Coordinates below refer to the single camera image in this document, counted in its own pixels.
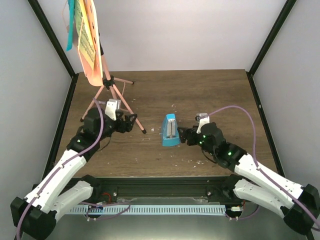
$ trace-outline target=paper sheet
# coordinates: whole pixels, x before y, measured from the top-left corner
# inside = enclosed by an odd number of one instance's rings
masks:
[[[90,27],[88,23],[87,13],[85,12],[84,0],[76,0],[74,4],[74,18],[76,31],[78,33],[78,49],[90,65],[91,69],[94,69],[96,51],[93,45],[93,40],[90,33]]]

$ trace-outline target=wood grain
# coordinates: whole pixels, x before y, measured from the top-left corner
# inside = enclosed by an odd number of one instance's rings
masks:
[[[97,152],[76,177],[86,174],[94,177],[229,175],[229,170],[207,161],[198,146],[162,147],[159,135],[166,114],[174,113],[179,126],[192,127],[196,113],[210,113],[227,105],[239,105],[251,114],[256,126],[257,159],[276,170],[244,70],[127,71],[112,74],[116,78],[135,81],[134,85],[126,84],[124,97],[138,114],[147,134],[143,134],[138,126],[129,133],[114,133],[109,146]],[[116,85],[122,91],[123,83],[117,82]],[[57,160],[81,125],[80,118],[97,90],[98,87],[91,86],[84,75],[80,75]],[[99,100],[109,98],[111,93],[104,89]],[[229,142],[252,153],[253,130],[244,112],[226,109],[213,115],[211,121],[217,123]]]

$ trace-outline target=black metal frame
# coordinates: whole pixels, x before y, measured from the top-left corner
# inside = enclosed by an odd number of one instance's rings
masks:
[[[276,38],[278,32],[280,31],[282,25],[287,19],[290,11],[294,7],[297,0],[287,0],[276,19],[271,31],[269,32],[261,50],[259,51],[255,61],[252,64],[249,72],[247,72],[247,78],[254,96],[255,103],[257,105],[264,131],[277,171],[280,175],[284,176],[285,173],[281,166],[279,156],[275,143],[268,126],[268,122],[260,102],[260,98],[255,86],[254,75],[263,61],[265,55],[267,54],[270,46],[272,45],[274,39]],[[78,80],[78,74],[76,74],[62,49],[53,29],[51,28],[46,15],[44,14],[41,6],[37,0],[28,0],[33,11],[38,17],[43,29],[48,35],[52,45],[57,51],[61,61],[63,62],[68,73],[72,77],[71,85],[68,91],[68,95],[62,110],[61,118],[58,124],[58,128],[54,137],[54,141],[51,147],[49,158],[44,170],[43,178],[51,171],[54,166],[58,148],[60,145],[62,133],[65,127],[67,116],[69,113],[69,108],[76,88],[76,83]],[[221,185],[226,177],[157,177],[157,178],[100,178],[103,180],[104,189],[109,192],[116,192],[117,197],[208,197],[210,202],[220,202],[222,204],[237,204],[238,199],[226,199],[221,196]],[[68,184],[67,188],[73,186],[77,181],[77,178],[73,178]],[[308,240],[314,240],[314,237],[310,231],[307,235]]]

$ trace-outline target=white cable tray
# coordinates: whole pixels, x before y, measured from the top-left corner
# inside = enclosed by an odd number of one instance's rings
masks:
[[[125,210],[128,205],[105,206],[103,209],[93,209],[90,215],[115,215]],[[84,215],[87,205],[77,205],[67,215]],[[224,216],[224,205],[131,205],[123,215],[206,215]]]

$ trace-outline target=white wall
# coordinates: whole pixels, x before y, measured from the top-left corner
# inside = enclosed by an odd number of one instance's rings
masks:
[[[10,203],[41,180],[71,78],[28,1],[2,1],[0,22],[0,234],[13,240]]]
[[[254,81],[286,176],[320,190],[319,9],[296,2]]]
[[[65,0],[39,2],[65,47]],[[248,71],[285,2],[95,0],[94,4],[111,71]],[[75,50],[67,56],[75,71],[82,71]]]

